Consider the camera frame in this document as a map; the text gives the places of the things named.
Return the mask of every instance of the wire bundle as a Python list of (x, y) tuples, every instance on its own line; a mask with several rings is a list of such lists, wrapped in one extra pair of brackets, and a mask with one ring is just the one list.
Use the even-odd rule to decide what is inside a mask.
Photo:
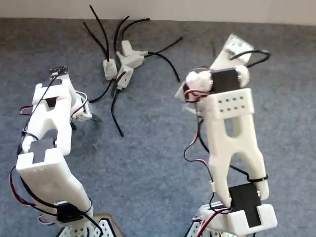
[[(126, 16), (123, 20), (121, 20), (115, 30), (115, 34), (114, 34), (114, 40), (113, 40), (113, 48), (114, 48), (114, 51), (117, 52), (118, 51), (118, 38), (119, 38), (119, 31), (120, 31), (120, 28), (122, 27), (123, 23), (129, 18), (129, 16)], [(136, 21), (132, 21), (131, 23), (129, 23), (128, 25), (126, 25), (123, 29), (122, 29), (122, 32), (121, 32), (121, 40), (124, 40), (124, 34), (126, 32), (126, 30), (131, 27), (132, 25), (136, 24), (136, 23), (139, 23), (139, 22), (144, 22), (144, 21), (149, 21), (150, 18), (144, 18), (144, 19), (139, 19), (139, 20), (136, 20)], [(180, 37), (179, 39), (177, 39), (175, 42), (171, 43), (170, 45), (166, 46), (165, 48), (163, 48), (162, 50), (158, 51), (158, 52), (148, 52), (148, 55), (145, 55), (145, 58), (147, 57), (150, 57), (150, 56), (153, 56), (153, 55), (156, 55), (162, 59), (164, 59), (172, 68), (173, 72), (175, 73), (176, 75), (176, 78), (178, 81), (180, 81), (180, 77), (178, 75), (178, 72), (177, 70), (175, 69), (174, 65), (171, 63), (171, 61), (163, 56), (162, 54), (160, 54), (161, 52), (171, 48), (172, 46), (174, 46), (175, 44), (177, 44), (179, 41), (181, 41), (183, 39), (183, 37)], [(111, 104), (111, 115), (112, 115), (112, 118), (114, 120), (114, 123), (121, 135), (121, 137), (124, 137), (124, 133), (121, 129), (121, 127), (119, 126), (118, 122), (117, 122), (117, 119), (116, 119), (116, 116), (114, 114), (114, 105), (115, 105), (115, 102), (117, 101), (117, 98), (119, 96), (119, 93), (120, 93), (120, 90), (117, 89), (117, 84), (119, 82), (119, 80), (122, 78), (123, 74), (119, 75), (119, 77), (117, 78), (116, 82), (113, 84), (113, 87), (112, 87), (112, 91), (111, 91), (111, 98), (113, 98), (113, 101), (112, 101), (112, 104)]]
[[(96, 18), (96, 20), (97, 20), (97, 22), (98, 22), (98, 24), (99, 24), (99, 26), (100, 26), (100, 28), (101, 28), (101, 31), (102, 31), (102, 33), (103, 33), (103, 35), (104, 35), (105, 42), (106, 42), (106, 49), (105, 49), (105, 47), (103, 46), (103, 44), (100, 42), (100, 40), (95, 36), (95, 34), (90, 30), (90, 28), (88, 27), (87, 23), (86, 23), (86, 22), (83, 22), (83, 25), (84, 25), (84, 27), (86, 28), (86, 30), (88, 31), (88, 33), (90, 34), (90, 36), (93, 38), (93, 40), (99, 45), (99, 47), (101, 48), (101, 50), (102, 50), (102, 52), (103, 52), (103, 54), (104, 54), (106, 60), (109, 62), (109, 61), (110, 61), (110, 51), (109, 51), (109, 40), (108, 40), (108, 36), (107, 36), (107, 34), (106, 34), (106, 32), (105, 32), (105, 29), (104, 29), (104, 27), (103, 27), (103, 25), (102, 25), (102, 23), (101, 23), (101, 21), (100, 21), (98, 15), (97, 15), (96, 12), (94, 11), (92, 5), (89, 5), (89, 7), (90, 7), (90, 9), (91, 9), (93, 15), (95, 16), (95, 18)], [(111, 86), (111, 84), (112, 84), (112, 81), (113, 81), (113, 80), (111, 80), (111, 81), (109, 82), (108, 86), (106, 87), (106, 89), (104, 90), (104, 92), (103, 92), (100, 96), (98, 96), (98, 97), (95, 98), (95, 99), (89, 100), (89, 103), (90, 103), (90, 104), (93, 104), (93, 103), (98, 102), (99, 100), (101, 100), (101, 99), (103, 98), (103, 96), (105, 96), (105, 94), (107, 93), (107, 91), (109, 90), (109, 88), (110, 88), (110, 86)]]

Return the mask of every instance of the gray carpet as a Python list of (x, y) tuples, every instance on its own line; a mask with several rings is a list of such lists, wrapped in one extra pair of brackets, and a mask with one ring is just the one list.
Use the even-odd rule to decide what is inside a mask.
[[(96, 21), (87, 22), (102, 39)], [(118, 22), (103, 22), (112, 39)], [(219, 51), (231, 32), (272, 53), (268, 62), (251, 69), (249, 84), (258, 143), (270, 176), (265, 203), (274, 206), (278, 219), (277, 228), (257, 236), (314, 236), (316, 28), (151, 21), (133, 26), (125, 37), (135, 49), (153, 51), (184, 36), (164, 53), (183, 79), (190, 69), (210, 65), (211, 41)], [(103, 59), (81, 20), (0, 19), (0, 236), (53, 237), (58, 232), (56, 226), (41, 226), (37, 212), (20, 206), (9, 190), (8, 173), (25, 122), (18, 111), (31, 103), (47, 70), (64, 64), (76, 89), (90, 98), (99, 95), (106, 86)], [(66, 159), (72, 173), (93, 199), (95, 212), (111, 213), (127, 237), (182, 237), (197, 209), (209, 200), (205, 168), (182, 158), (196, 127), (194, 117), (173, 98), (178, 87), (170, 67), (151, 57), (118, 97), (116, 115), (124, 138), (112, 121), (109, 95), (96, 104), (104, 122), (77, 123), (73, 134)], [(189, 153), (208, 159), (199, 144)], [(244, 167), (238, 159), (233, 163)], [(243, 175), (230, 171), (231, 185), (242, 182)]]

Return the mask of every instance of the white wall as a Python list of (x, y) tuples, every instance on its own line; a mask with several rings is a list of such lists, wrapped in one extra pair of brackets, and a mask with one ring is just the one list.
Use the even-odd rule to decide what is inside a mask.
[(1, 0), (0, 17), (93, 18), (89, 3), (102, 19), (316, 25), (316, 0)]

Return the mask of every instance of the black cable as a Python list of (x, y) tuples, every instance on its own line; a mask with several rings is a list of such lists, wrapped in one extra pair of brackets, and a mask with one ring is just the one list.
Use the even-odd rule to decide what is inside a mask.
[(127, 26), (125, 26), (125, 27), (123, 28), (122, 34), (121, 34), (122, 40), (124, 40), (125, 31), (126, 31), (129, 27), (131, 27), (132, 25), (134, 25), (134, 24), (136, 24), (136, 23), (143, 22), (143, 21), (150, 21), (150, 18), (139, 19), (139, 20), (133, 21), (133, 22), (129, 23)]
[(115, 123), (116, 127), (118, 128), (118, 131), (119, 131), (121, 137), (124, 137), (124, 133), (122, 132), (121, 128), (119, 127), (119, 124), (118, 124), (118, 122), (117, 122), (117, 120), (115, 118), (115, 115), (114, 115), (114, 104), (115, 104), (115, 101), (118, 98), (119, 93), (120, 93), (120, 90), (117, 90), (117, 92), (115, 93), (115, 96), (114, 96), (114, 99), (113, 99), (112, 105), (111, 105), (111, 114), (112, 114), (112, 118), (114, 120), (114, 123)]
[(129, 18), (129, 16), (126, 16), (123, 20), (121, 20), (121, 22), (118, 24), (117, 28), (115, 29), (114, 40), (113, 40), (113, 46), (114, 46), (115, 53), (118, 51), (117, 42), (118, 42), (118, 36), (119, 36), (119, 29), (128, 18)]
[(102, 25), (102, 23), (101, 23), (101, 21), (100, 21), (98, 15), (97, 15), (97, 13), (95, 13), (95, 11), (94, 11), (92, 5), (89, 5), (89, 7), (90, 7), (90, 9), (91, 9), (93, 15), (94, 15), (95, 18), (97, 19), (97, 22), (99, 23), (99, 26), (100, 26), (100, 28), (101, 28), (101, 30), (102, 30), (102, 32), (103, 32), (103, 35), (104, 35), (104, 38), (105, 38), (105, 42), (106, 42), (106, 46), (107, 46), (107, 60), (108, 60), (108, 62), (109, 62), (109, 61), (110, 61), (110, 52), (109, 52), (109, 40), (108, 40), (107, 33), (105, 32), (104, 27), (103, 27), (103, 25)]
[(98, 38), (95, 36), (94, 33), (92, 33), (92, 31), (89, 29), (87, 23), (83, 22), (84, 27), (87, 29), (87, 31), (89, 32), (90, 36), (94, 39), (94, 41), (100, 46), (100, 48), (102, 49), (102, 52), (105, 56), (106, 59), (108, 59), (108, 52), (107, 50), (104, 48), (104, 46), (101, 44), (101, 42), (98, 40)]
[(251, 67), (253, 67), (253, 66), (255, 66), (255, 65), (259, 64), (259, 63), (265, 62), (271, 56), (270, 52), (265, 50), (265, 49), (253, 49), (253, 50), (249, 50), (249, 51), (245, 51), (245, 52), (236, 54), (235, 56), (231, 57), (230, 60), (234, 60), (236, 58), (239, 58), (240, 56), (243, 56), (243, 55), (249, 54), (249, 53), (260, 53), (260, 54), (265, 55), (265, 57), (263, 59), (260, 59), (260, 60), (258, 60), (256, 62), (254, 62), (254, 63), (247, 64), (246, 65), (247, 68), (251, 68)]
[(102, 228), (98, 225), (98, 223), (96, 223), (96, 222), (94, 221), (94, 219), (91, 218), (87, 213), (83, 213), (82, 215), (83, 215), (85, 218), (87, 218), (89, 221), (91, 221), (92, 224), (95, 225), (96, 228), (99, 229), (99, 231), (100, 231), (99, 237), (101, 237), (101, 236), (103, 235), (103, 230), (102, 230)]
[(151, 55), (156, 55), (156, 56), (158, 56), (158, 57), (164, 59), (164, 60), (170, 65), (170, 67), (172, 68), (173, 72), (175, 73), (176, 78), (177, 78), (177, 81), (180, 82), (180, 77), (179, 77), (179, 75), (178, 75), (178, 72), (177, 72), (177, 70), (175, 69), (175, 67), (174, 67), (174, 65), (172, 64), (172, 62), (171, 62), (168, 58), (166, 58), (165, 56), (163, 56), (163, 55), (160, 54), (160, 53), (155, 53), (155, 52), (148, 52), (148, 55), (146, 55), (145, 58), (150, 57)]
[(209, 208), (210, 208), (212, 211), (216, 212), (217, 214), (224, 214), (224, 215), (229, 214), (229, 213), (230, 213), (230, 210), (231, 210), (231, 207), (228, 208), (228, 211), (229, 211), (229, 212), (219, 212), (219, 211), (215, 210), (214, 207), (212, 207), (212, 200), (213, 200), (214, 196), (215, 196), (215, 193), (212, 193), (211, 199), (209, 200)]
[(89, 103), (90, 103), (90, 104), (93, 104), (93, 103), (95, 103), (95, 102), (98, 102), (98, 101), (107, 93), (107, 91), (109, 90), (109, 88), (110, 88), (112, 82), (113, 82), (113, 80), (110, 80), (110, 82), (109, 82), (107, 88), (106, 88), (105, 91), (102, 93), (102, 95), (100, 95), (99, 97), (97, 97), (97, 98), (95, 98), (95, 99), (93, 99), (93, 100), (89, 100)]
[(170, 45), (168, 45), (167, 47), (163, 48), (162, 50), (159, 50), (155, 53), (161, 53), (166, 51), (167, 49), (171, 48), (172, 46), (176, 45), (178, 42), (180, 42), (181, 40), (183, 40), (183, 37), (180, 37), (179, 39), (177, 39), (175, 42), (171, 43)]
[(112, 86), (112, 89), (111, 89), (111, 98), (114, 97), (114, 93), (115, 93), (115, 89), (117, 88), (118, 86), (118, 82), (122, 79), (122, 77), (126, 74), (126, 71), (122, 72), (118, 78), (116, 79), (116, 81), (114, 82), (113, 86)]

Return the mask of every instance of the white plastic part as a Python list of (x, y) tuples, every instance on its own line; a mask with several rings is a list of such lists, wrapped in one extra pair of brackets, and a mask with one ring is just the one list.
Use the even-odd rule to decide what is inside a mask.
[(112, 80), (113, 78), (116, 78), (116, 76), (118, 75), (115, 60), (112, 58), (109, 59), (109, 62), (107, 60), (103, 61), (103, 69), (106, 80)]
[[(83, 98), (81, 95), (77, 94), (76, 103), (74, 106), (71, 107), (70, 114), (72, 115), (74, 111), (76, 111), (84, 102), (85, 98)], [(71, 117), (71, 119), (76, 121), (87, 121), (92, 119), (92, 113), (90, 112), (89, 102), (86, 102), (85, 106), (79, 109), (77, 112), (74, 113), (74, 115)]]
[(211, 94), (203, 99), (205, 109), (213, 120), (229, 119), (253, 114), (251, 89), (245, 88), (222, 93)]
[[(201, 226), (201, 223), (200, 222), (193, 222), (188, 233), (185, 235), (185, 237), (196, 237), (197, 234), (198, 234), (198, 230)], [(205, 229), (201, 235), (201, 237), (210, 237), (211, 231)]]
[(118, 56), (120, 63), (122, 65), (126, 65), (130, 68), (133, 68), (133, 69), (142, 65), (143, 61), (144, 61), (144, 56), (140, 55), (138, 53), (133, 53), (127, 57), (124, 57), (123, 55), (121, 55), (120, 52), (117, 52), (117, 56)]
[[(209, 168), (213, 175), (217, 195), (226, 207), (231, 206), (227, 174), (234, 154), (240, 154), (247, 165), (250, 179), (266, 176), (263, 156), (258, 148), (253, 123), (253, 103), (249, 88), (212, 94), (202, 99), (202, 110), (208, 147), (210, 147)], [(233, 136), (226, 133), (224, 119), (232, 118)], [(255, 183), (261, 200), (269, 196), (266, 180)]]
[[(76, 102), (77, 95), (76, 92), (74, 95), (72, 94), (73, 87), (68, 75), (58, 78), (62, 79), (62, 84), (49, 88), (30, 119), (28, 132), (41, 139), (47, 131), (58, 130), (56, 144), (65, 156), (69, 154), (71, 147), (70, 111), (72, 104)], [(32, 102), (33, 109), (46, 89), (47, 87), (42, 87), (42, 84), (36, 85)], [(50, 108), (45, 99), (53, 97), (57, 97), (56, 104), (55, 107)], [(28, 152), (31, 142), (34, 140), (32, 136), (26, 135), (22, 144), (23, 152)]]
[(73, 226), (66, 227), (57, 237), (91, 237), (93, 236), (93, 231), (93, 225), (91, 222), (87, 221), (83, 224), (78, 223)]
[(179, 99), (182, 103), (186, 102), (186, 99), (184, 97), (184, 91), (183, 91), (183, 86), (185, 83), (186, 83), (185, 81), (181, 83), (181, 86), (179, 87), (177, 93), (174, 95), (174, 98)]
[[(20, 154), (16, 163), (16, 170), (36, 196), (51, 204), (67, 201), (81, 211), (87, 211), (90, 208), (91, 202), (82, 184), (70, 172), (59, 148), (47, 149), (43, 162), (33, 163), (33, 157), (33, 152)], [(35, 200), (34, 202), (42, 210), (56, 213), (55, 208), (47, 207)], [(93, 207), (87, 214), (93, 215)], [(50, 222), (57, 222), (55, 216), (45, 213), (44, 215)], [(75, 223), (83, 224), (86, 221), (83, 218)], [(61, 226), (71, 224), (73, 223), (59, 223)]]
[(230, 58), (238, 53), (249, 51), (252, 49), (253, 47), (246, 41), (242, 40), (234, 34), (230, 34), (222, 51), (217, 56), (210, 69), (219, 70), (244, 65), (249, 61), (251, 53), (245, 54), (234, 60), (230, 60)]
[[(110, 223), (108, 219), (103, 219), (99, 222), (99, 226), (101, 227), (103, 231), (104, 237), (115, 237), (115, 233), (113, 233), (112, 228), (110, 227)], [(94, 229), (94, 237), (100, 236), (100, 230), (98, 228)]]
[(245, 87), (250, 79), (249, 70), (244, 65), (239, 65), (235, 67), (236, 72), (238, 73), (238, 79), (241, 87)]
[(123, 73), (126, 72), (122, 78), (118, 81), (118, 89), (122, 90), (123, 88), (127, 88), (128, 83), (133, 75), (134, 69), (126, 66), (126, 65), (122, 65), (119, 72), (118, 72), (118, 77)]
[[(115, 237), (112, 228), (107, 219), (103, 219), (99, 222), (99, 226), (103, 231), (103, 237)], [(86, 222), (84, 225), (76, 225), (73, 227), (66, 227), (57, 237), (100, 237), (100, 231), (93, 226), (90, 222)]]
[[(262, 204), (257, 206), (258, 215), (261, 225), (249, 227), (244, 210), (235, 211), (227, 215), (216, 215), (207, 225), (209, 230), (227, 232), (236, 236), (244, 236), (259, 231), (268, 230), (277, 226), (277, 218), (275, 211), (270, 204)], [(203, 220), (207, 220), (213, 215), (213, 211), (209, 209), (209, 205), (204, 205), (199, 209), (199, 216)]]
[(122, 40), (121, 45), (122, 45), (122, 54), (125, 57), (133, 54), (132, 45), (130, 44), (128, 40)]
[(213, 80), (209, 71), (190, 72), (186, 77), (186, 83), (190, 89), (209, 92), (212, 88)]
[[(252, 50), (253, 47), (241, 38), (231, 34), (229, 36), (227, 44), (224, 46), (224, 49), (228, 51), (232, 56), (235, 56), (239, 53)], [(245, 64), (249, 61), (250, 56), (251, 54), (244, 54), (240, 56), (238, 60), (242, 61)]]
[(122, 46), (122, 53), (125, 57), (132, 55), (132, 54), (139, 54), (141, 56), (145, 56), (148, 54), (147, 51), (133, 50), (132, 45), (130, 44), (130, 42), (128, 40), (122, 40), (121, 46)]

